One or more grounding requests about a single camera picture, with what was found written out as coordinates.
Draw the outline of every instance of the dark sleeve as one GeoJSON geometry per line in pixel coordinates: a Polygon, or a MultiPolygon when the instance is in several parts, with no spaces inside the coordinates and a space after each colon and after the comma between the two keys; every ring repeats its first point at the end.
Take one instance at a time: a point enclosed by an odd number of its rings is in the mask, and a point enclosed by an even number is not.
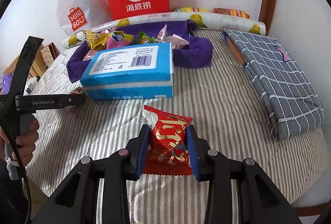
{"type": "Polygon", "coordinates": [[[22,180],[11,180],[6,164],[0,161],[0,223],[24,224],[27,213],[22,180]]]}

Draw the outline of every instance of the blue box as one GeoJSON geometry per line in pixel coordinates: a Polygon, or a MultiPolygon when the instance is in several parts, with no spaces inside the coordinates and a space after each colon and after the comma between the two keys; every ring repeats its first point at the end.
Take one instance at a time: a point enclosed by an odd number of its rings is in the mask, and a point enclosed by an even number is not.
{"type": "Polygon", "coordinates": [[[143,44],[99,51],[80,82],[94,100],[173,97],[171,44],[143,44]]]}

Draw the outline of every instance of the striped mattress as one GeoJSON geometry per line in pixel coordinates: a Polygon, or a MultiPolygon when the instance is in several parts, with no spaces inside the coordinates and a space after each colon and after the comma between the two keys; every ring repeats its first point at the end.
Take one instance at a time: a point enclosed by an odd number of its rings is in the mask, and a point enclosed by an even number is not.
{"type": "MultiPolygon", "coordinates": [[[[83,156],[101,159],[124,148],[137,137],[143,105],[193,117],[199,137],[211,148],[235,160],[253,158],[291,203],[302,195],[327,167],[327,147],[321,127],[275,141],[266,108],[251,81],[237,63],[220,31],[197,30],[214,45],[212,67],[175,67],[174,98],[92,101],[81,108],[38,111],[39,140],[27,173],[50,196],[83,156]]],[[[64,51],[43,75],[33,94],[69,93],[66,63],[75,48],[64,51]]],[[[234,197],[236,186],[232,185],[234,197]]],[[[97,223],[102,218],[103,181],[100,182],[97,223]]],[[[208,182],[194,176],[143,174],[127,182],[131,223],[203,223],[208,182]]],[[[233,199],[233,223],[238,206],[233,199]]]]}

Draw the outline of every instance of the folded gray cloth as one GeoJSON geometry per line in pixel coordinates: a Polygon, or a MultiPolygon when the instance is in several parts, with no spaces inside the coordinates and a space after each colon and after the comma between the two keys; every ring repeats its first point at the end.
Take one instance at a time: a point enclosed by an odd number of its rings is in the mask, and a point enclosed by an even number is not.
{"type": "Polygon", "coordinates": [[[243,68],[261,95],[276,139],[288,139],[324,122],[311,83],[274,38],[224,30],[244,57],[243,68]]]}

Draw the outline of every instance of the metal screw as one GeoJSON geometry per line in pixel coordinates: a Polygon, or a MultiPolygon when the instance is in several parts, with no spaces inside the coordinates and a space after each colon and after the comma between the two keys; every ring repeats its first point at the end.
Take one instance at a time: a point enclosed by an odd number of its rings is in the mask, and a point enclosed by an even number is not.
{"type": "Polygon", "coordinates": [[[125,148],[122,148],[122,149],[119,150],[119,154],[121,156],[125,156],[125,155],[129,154],[129,151],[125,148]]]}
{"type": "Polygon", "coordinates": [[[82,162],[82,164],[87,164],[90,162],[90,158],[89,157],[83,157],[80,161],[82,162]]]}
{"type": "Polygon", "coordinates": [[[210,155],[210,156],[216,156],[217,155],[217,151],[215,149],[209,149],[208,150],[208,155],[210,155]]]}
{"type": "Polygon", "coordinates": [[[246,159],[246,164],[248,164],[248,165],[254,165],[255,164],[255,160],[253,160],[251,158],[248,158],[248,159],[246,159]]]}

